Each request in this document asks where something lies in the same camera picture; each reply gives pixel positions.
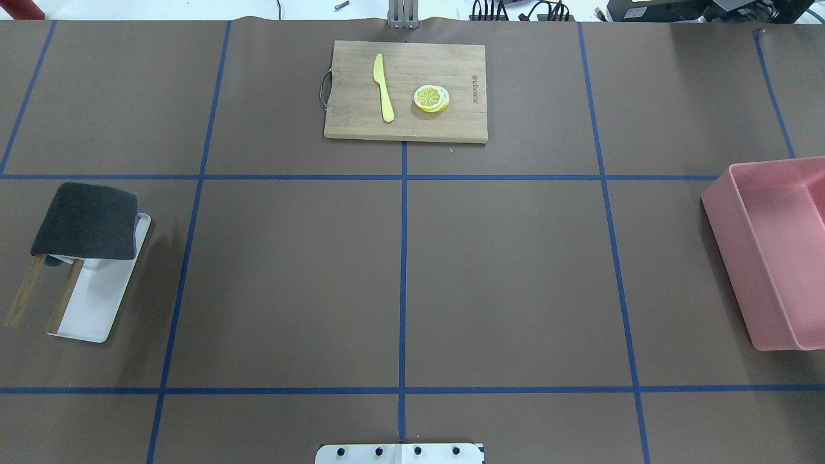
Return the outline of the grey pink cloth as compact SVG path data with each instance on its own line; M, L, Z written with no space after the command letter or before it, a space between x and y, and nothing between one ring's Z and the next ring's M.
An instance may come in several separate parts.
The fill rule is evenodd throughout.
M39 226L30 254L132 260L139 222L135 193L92 183L62 183Z

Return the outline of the yellow lemon slices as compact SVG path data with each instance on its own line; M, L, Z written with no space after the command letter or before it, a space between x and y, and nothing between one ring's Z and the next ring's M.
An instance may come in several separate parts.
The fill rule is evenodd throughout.
M450 105L449 92L442 86L426 84L416 89L413 94L416 107L425 113L439 113Z

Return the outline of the wooden cutting board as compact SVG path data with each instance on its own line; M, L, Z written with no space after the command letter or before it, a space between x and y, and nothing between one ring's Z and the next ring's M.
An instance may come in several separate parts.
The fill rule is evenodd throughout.
M379 87L372 72L383 54L395 119L382 120ZM478 44L345 41L333 45L332 77L324 135L338 140L386 140L485 144L487 135L486 49ZM422 85L445 88L443 112L425 113L413 102Z

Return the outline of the yellow plastic knife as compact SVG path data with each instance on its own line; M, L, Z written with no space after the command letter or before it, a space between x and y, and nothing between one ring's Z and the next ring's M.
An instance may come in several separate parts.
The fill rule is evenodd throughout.
M372 76L374 82L376 82L376 84L379 87L382 120L386 123L392 123L395 119L395 114L394 108L390 101L388 86L386 83L386 77L384 73L384 60L382 53L378 53L377 56L375 56L374 58Z

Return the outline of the white rectangular tray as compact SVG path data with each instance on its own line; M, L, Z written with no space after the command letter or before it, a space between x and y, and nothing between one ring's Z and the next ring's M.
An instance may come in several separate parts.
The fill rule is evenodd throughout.
M86 342L105 342L136 262L136 258L86 259L65 310L60 315L53 314L47 334Z

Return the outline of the pink plastic bin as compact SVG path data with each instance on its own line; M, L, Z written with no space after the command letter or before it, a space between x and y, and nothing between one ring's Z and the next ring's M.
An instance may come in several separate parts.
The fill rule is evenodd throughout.
M753 346L824 346L824 159L732 164L701 197Z

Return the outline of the wooden cloth rack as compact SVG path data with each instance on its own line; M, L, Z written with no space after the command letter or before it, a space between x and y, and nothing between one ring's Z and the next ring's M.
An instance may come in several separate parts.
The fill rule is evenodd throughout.
M36 293L45 293L51 299L49 303L52 305L50 317L47 325L47 332L49 334L57 334L61 324L64 323L64 318L68 314L68 306L73 298L73 293L81 271L84 268L84 261L80 258L68 259L70 270L67 271L64 281L57 282L52 279L49 281L51 285L50 290L46 290L44 285L39 284L41 274L46 268L45 262L48 255L34 255L27 267L26 273L23 277L23 282L19 285L17 293L15 294L9 312L4 320L6 328L15 328L23 319L24 312L28 307L30 300Z

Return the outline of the red cylinder tube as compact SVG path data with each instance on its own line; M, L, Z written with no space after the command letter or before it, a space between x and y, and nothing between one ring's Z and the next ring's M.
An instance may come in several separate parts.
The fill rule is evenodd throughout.
M0 0L1 8L14 20L44 20L45 13L32 0Z

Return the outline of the aluminium frame post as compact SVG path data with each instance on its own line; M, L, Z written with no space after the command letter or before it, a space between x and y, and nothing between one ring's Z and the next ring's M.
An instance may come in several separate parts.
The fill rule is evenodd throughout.
M389 0L388 27L392 30L415 30L420 26L418 0Z

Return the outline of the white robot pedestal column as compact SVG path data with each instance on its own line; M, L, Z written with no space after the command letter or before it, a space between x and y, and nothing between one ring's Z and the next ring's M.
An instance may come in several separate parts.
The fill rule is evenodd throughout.
M484 463L482 444L372 443L319 447L315 463Z

